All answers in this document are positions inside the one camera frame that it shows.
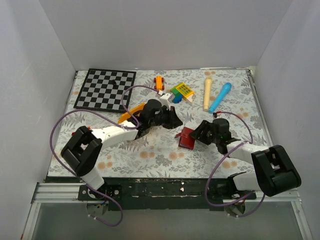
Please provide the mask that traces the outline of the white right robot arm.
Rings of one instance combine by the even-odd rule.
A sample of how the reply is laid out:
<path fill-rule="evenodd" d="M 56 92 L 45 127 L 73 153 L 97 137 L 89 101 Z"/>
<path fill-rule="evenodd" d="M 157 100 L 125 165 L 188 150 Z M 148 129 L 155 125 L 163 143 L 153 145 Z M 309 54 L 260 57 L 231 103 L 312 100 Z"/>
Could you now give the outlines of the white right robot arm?
<path fill-rule="evenodd" d="M 254 172 L 236 173 L 227 179 L 227 195 L 237 199 L 245 191 L 261 191 L 268 197 L 298 188 L 301 177 L 281 145 L 257 146 L 232 137 L 224 118 L 203 120 L 189 136 L 203 144 L 215 144 L 222 155 L 252 164 Z"/>

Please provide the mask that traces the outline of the yellow plastic bin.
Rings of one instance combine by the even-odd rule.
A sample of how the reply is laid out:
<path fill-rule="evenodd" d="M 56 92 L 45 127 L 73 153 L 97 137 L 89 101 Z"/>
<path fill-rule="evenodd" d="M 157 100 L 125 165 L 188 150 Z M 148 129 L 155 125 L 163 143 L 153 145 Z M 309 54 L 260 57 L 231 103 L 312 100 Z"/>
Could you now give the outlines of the yellow plastic bin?
<path fill-rule="evenodd" d="M 139 104 L 138 106 L 132 108 L 129 112 L 123 113 L 117 123 L 120 124 L 120 123 L 128 120 L 128 119 L 131 117 L 131 115 L 137 115 L 137 116 L 139 116 L 140 111 L 143 110 L 145 104 L 146 104 L 146 103 L 143 102 L 143 103 Z"/>

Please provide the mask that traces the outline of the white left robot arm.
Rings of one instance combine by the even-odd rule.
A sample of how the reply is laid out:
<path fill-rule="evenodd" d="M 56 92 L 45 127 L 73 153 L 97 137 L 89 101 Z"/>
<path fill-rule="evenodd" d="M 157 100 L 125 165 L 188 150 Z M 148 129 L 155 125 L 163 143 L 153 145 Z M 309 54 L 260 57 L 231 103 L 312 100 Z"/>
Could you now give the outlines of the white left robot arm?
<path fill-rule="evenodd" d="M 151 99 L 141 110 L 130 112 L 129 118 L 117 125 L 99 129 L 79 127 L 61 150 L 61 156 L 75 175 L 89 185 L 89 194 L 95 200 L 101 200 L 108 192 L 107 183 L 96 167 L 101 150 L 137 140 L 148 134 L 152 127 L 171 130 L 182 125 L 174 106 Z"/>

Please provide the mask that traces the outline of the red leather card holder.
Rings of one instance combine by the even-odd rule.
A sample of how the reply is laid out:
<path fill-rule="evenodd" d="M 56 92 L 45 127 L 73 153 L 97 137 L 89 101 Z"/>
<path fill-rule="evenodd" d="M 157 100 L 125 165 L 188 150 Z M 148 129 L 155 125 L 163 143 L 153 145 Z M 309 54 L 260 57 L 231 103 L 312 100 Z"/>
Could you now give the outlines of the red leather card holder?
<path fill-rule="evenodd" d="M 178 146 L 184 149 L 193 150 L 195 146 L 195 139 L 190 137 L 190 133 L 194 130 L 184 127 L 180 133 L 176 134 L 174 138 L 179 138 Z"/>

